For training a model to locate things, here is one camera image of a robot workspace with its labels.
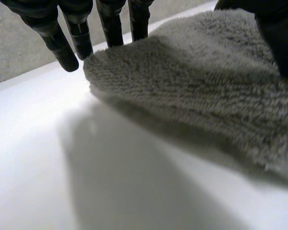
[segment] terry cloth towel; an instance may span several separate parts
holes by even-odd
[[[256,164],[288,176],[288,82],[254,15],[209,11],[84,62],[99,91],[171,121],[222,134]]]

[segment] gray concrete wall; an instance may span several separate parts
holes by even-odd
[[[150,8],[150,22],[155,22],[210,0],[156,0]],[[93,44],[105,41],[96,8],[89,16]],[[122,10],[123,32],[129,32],[127,4]],[[70,42],[67,26],[60,12],[59,22]],[[27,27],[20,17],[0,3],[0,82],[55,61],[39,35]]]

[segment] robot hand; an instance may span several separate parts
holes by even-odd
[[[128,0],[132,40],[148,36],[149,6],[154,0]],[[39,33],[48,49],[68,72],[79,63],[58,23],[58,6],[67,23],[78,58],[84,60],[92,52],[87,17],[93,0],[0,0],[11,11]],[[98,14],[108,47],[123,45],[120,12],[126,0],[96,0]]]

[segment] towel fabric texture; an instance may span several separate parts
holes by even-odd
[[[92,54],[84,72],[98,90],[222,134],[254,163],[288,177],[288,82],[253,14],[169,21],[147,39]]]

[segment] white table surface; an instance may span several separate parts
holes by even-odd
[[[288,186],[205,160],[239,166],[194,140],[131,122],[90,93],[81,68],[54,62],[2,82],[0,230],[288,229]]]

